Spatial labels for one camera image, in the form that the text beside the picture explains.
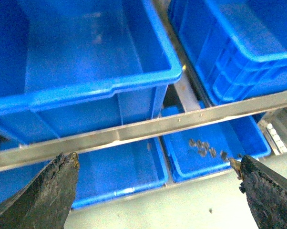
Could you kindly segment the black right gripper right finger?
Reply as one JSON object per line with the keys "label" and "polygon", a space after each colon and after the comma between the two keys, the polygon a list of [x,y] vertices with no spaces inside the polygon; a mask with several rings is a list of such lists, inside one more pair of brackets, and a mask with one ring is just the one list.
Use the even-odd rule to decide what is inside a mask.
{"label": "black right gripper right finger", "polygon": [[229,162],[258,228],[287,229],[287,179],[249,155]]}

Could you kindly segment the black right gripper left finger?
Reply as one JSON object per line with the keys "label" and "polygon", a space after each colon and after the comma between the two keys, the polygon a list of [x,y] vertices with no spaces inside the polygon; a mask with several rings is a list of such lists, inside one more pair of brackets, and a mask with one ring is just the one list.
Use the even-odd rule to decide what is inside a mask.
{"label": "black right gripper left finger", "polygon": [[62,229],[76,196],[79,155],[56,156],[24,188],[0,203],[0,229]]}

